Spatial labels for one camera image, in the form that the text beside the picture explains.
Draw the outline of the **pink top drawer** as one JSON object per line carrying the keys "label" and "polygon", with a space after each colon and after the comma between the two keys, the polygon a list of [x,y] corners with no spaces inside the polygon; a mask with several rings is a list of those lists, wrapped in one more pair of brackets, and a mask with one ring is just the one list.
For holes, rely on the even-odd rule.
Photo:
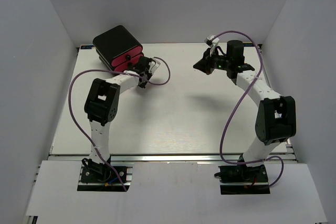
{"label": "pink top drawer", "polygon": [[129,51],[124,52],[121,55],[115,57],[111,62],[111,66],[117,67],[121,65],[122,63],[134,58],[136,55],[140,54],[141,52],[142,52],[142,46],[136,46],[130,49]]}

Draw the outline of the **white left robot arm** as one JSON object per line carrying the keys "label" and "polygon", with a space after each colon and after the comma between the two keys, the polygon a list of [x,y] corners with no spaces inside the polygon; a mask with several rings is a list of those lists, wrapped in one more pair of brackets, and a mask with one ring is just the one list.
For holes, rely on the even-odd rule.
{"label": "white left robot arm", "polygon": [[110,79],[93,80],[84,106],[91,128],[89,164],[105,165],[109,161],[110,124],[117,115],[120,94],[135,87],[144,88],[159,66],[157,60],[141,56],[124,72]]}

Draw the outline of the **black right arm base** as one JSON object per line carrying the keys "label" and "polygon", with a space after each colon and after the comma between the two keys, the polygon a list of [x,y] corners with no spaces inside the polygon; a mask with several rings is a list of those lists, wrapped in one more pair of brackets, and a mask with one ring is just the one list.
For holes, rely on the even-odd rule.
{"label": "black right arm base", "polygon": [[214,174],[219,179],[221,195],[270,194],[265,165],[223,165]]}

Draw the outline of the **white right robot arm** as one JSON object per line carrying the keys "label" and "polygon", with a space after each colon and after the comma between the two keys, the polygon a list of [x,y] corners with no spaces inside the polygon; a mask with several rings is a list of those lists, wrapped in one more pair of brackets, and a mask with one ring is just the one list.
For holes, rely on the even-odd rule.
{"label": "white right robot arm", "polygon": [[207,75],[214,70],[224,70],[228,78],[244,91],[244,96],[249,96],[258,107],[256,137],[238,164],[260,166],[275,147],[296,134],[296,102],[293,97],[274,91],[255,68],[246,63],[242,41],[230,40],[226,52],[218,45],[218,39],[207,39],[206,43],[209,48],[194,64],[194,69]]}

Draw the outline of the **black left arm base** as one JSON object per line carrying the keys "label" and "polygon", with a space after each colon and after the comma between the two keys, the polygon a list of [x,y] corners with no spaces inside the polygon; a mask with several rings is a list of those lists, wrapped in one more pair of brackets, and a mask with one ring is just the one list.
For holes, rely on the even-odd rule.
{"label": "black left arm base", "polygon": [[117,165],[111,167],[83,158],[78,179],[77,191],[126,192],[132,181],[133,167]]}

